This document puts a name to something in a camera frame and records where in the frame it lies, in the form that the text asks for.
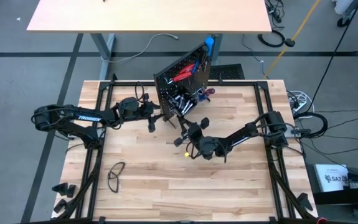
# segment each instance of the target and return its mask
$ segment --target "yellow pole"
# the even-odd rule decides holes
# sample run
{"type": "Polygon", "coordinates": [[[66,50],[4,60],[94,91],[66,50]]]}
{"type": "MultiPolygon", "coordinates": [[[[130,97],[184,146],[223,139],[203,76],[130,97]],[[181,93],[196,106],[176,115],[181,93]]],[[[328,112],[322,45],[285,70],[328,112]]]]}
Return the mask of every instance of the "yellow pole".
{"type": "MultiPolygon", "coordinates": [[[[301,30],[303,29],[304,25],[306,24],[306,22],[309,20],[310,15],[313,13],[313,11],[315,10],[316,6],[320,3],[321,0],[316,0],[316,2],[313,4],[313,6],[311,7],[311,9],[308,12],[308,15],[304,18],[301,26],[299,27],[299,29],[296,31],[295,35],[291,38],[291,40],[295,41],[295,39],[298,37],[299,33],[301,32],[301,30]]],[[[263,76],[263,79],[266,79],[268,74],[271,72],[271,70],[276,66],[276,64],[278,63],[278,61],[280,60],[281,56],[283,56],[283,54],[288,50],[288,47],[285,46],[284,50],[277,56],[277,58],[274,60],[274,62],[272,63],[272,65],[270,65],[270,67],[268,68],[267,72],[265,73],[265,76],[263,76]]]]}

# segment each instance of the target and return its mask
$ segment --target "butcher block tabletop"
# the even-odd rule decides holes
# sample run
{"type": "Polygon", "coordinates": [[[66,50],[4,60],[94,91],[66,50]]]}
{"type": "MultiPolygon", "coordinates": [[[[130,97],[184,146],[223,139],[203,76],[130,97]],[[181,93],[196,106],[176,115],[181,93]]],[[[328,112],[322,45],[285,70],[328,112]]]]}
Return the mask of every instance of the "butcher block tabletop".
{"type": "MultiPolygon", "coordinates": [[[[95,107],[100,82],[84,82],[79,106],[95,107]]],[[[281,113],[286,123],[294,124],[284,81],[267,82],[273,109],[281,113]]],[[[134,84],[114,86],[111,105],[134,96],[134,84]]],[[[208,88],[215,88],[215,94],[210,96],[211,102],[200,102],[186,116],[198,123],[202,118],[209,118],[210,125],[203,130],[204,136],[225,138],[258,117],[253,87],[208,88]]],[[[159,104],[155,87],[145,86],[144,89],[150,100],[159,104]]],[[[106,217],[110,221],[268,221],[269,217],[276,216],[263,138],[251,138],[235,146],[227,155],[227,163],[221,157],[209,161],[202,157],[192,160],[184,156],[186,142],[179,147],[173,145],[181,130],[176,118],[171,121],[177,129],[162,119],[156,122],[153,133],[148,132],[146,120],[124,123],[119,130],[107,128],[94,220],[106,217]],[[119,192],[113,193],[108,188],[107,175],[117,162],[125,162],[126,166],[119,176],[119,192]]],[[[77,123],[91,125],[84,121],[77,123]]],[[[295,140],[289,139],[288,142],[290,147],[301,150],[295,140]]],[[[80,143],[82,140],[74,139],[69,147],[80,143]]],[[[65,157],[60,182],[76,184],[75,194],[82,180],[86,153],[81,145],[71,148],[65,157]]],[[[96,153],[94,150],[91,169],[96,153]]],[[[287,148],[283,149],[283,154],[291,190],[296,197],[302,192],[309,195],[314,208],[309,212],[316,217],[318,214],[302,155],[287,148]]],[[[281,188],[279,190],[283,211],[288,217],[285,197],[281,188]]],[[[61,198],[70,200],[57,194],[55,203],[61,198]]],[[[90,190],[85,196],[83,216],[87,214],[89,198],[90,190]]]]}

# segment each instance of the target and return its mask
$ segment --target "white cable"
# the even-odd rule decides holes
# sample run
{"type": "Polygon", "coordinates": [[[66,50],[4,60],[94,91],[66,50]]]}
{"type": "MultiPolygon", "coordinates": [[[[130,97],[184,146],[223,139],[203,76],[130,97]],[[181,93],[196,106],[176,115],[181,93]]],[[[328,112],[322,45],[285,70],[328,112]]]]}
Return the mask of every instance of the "white cable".
{"type": "MultiPolygon", "coordinates": [[[[293,91],[290,91],[290,93],[294,94],[294,96],[296,97],[297,101],[299,103],[307,103],[308,100],[310,101],[311,103],[311,98],[305,93],[305,92],[302,92],[302,91],[299,91],[299,90],[293,90],[293,91]]],[[[293,97],[289,97],[288,98],[290,103],[293,102],[293,97]]],[[[311,105],[312,106],[312,109],[313,109],[313,113],[315,112],[314,110],[314,103],[311,105]]],[[[312,118],[313,116],[306,116],[306,117],[300,117],[302,119],[308,119],[308,118],[312,118]]]]}
{"type": "Polygon", "coordinates": [[[127,57],[127,58],[123,58],[123,59],[116,60],[116,61],[110,61],[110,60],[103,59],[102,56],[101,56],[101,59],[102,59],[104,62],[118,63],[118,62],[122,62],[122,61],[124,61],[124,60],[129,60],[129,59],[135,58],[135,57],[137,57],[137,56],[143,54],[143,53],[148,49],[148,47],[149,47],[149,45],[151,44],[151,42],[153,41],[153,39],[154,39],[155,37],[157,37],[157,36],[160,36],[160,35],[170,36],[170,37],[172,37],[172,38],[175,39],[175,40],[179,40],[179,37],[178,37],[178,36],[175,36],[175,35],[172,35],[172,34],[156,34],[156,35],[154,35],[154,36],[149,40],[149,42],[148,42],[146,48],[145,48],[142,52],[140,52],[140,53],[138,53],[138,54],[136,54],[136,55],[134,55],[134,56],[127,57]]]}

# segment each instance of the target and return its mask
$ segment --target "pegboard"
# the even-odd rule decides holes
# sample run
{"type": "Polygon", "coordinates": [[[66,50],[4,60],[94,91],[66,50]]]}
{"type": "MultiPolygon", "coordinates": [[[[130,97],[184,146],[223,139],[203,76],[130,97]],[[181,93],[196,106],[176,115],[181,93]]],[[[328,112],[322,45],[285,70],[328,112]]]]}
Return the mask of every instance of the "pegboard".
{"type": "Polygon", "coordinates": [[[170,66],[154,75],[155,87],[158,93],[159,104],[161,105],[161,113],[165,114],[164,121],[171,119],[175,114],[172,112],[172,108],[167,100],[167,95],[176,90],[176,86],[184,86],[190,92],[195,93],[200,88],[207,88],[209,73],[210,73],[210,60],[207,60],[206,66],[200,66],[198,72],[195,72],[193,76],[185,78],[173,84],[167,84],[167,80],[175,77],[185,66],[195,63],[195,61],[202,55],[202,47],[204,44],[199,45],[194,50],[188,52],[179,60],[176,60],[170,66]]]}

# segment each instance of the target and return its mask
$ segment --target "red pliers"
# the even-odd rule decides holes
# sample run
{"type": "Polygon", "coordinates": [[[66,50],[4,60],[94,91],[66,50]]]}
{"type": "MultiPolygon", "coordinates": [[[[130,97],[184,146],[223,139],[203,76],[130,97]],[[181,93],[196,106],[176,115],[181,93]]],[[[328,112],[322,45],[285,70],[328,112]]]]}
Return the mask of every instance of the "red pliers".
{"type": "Polygon", "coordinates": [[[168,81],[168,84],[170,84],[172,82],[178,82],[185,78],[190,77],[194,72],[194,67],[195,67],[195,64],[187,65],[182,70],[180,70],[180,72],[175,77],[171,78],[168,81]]]}

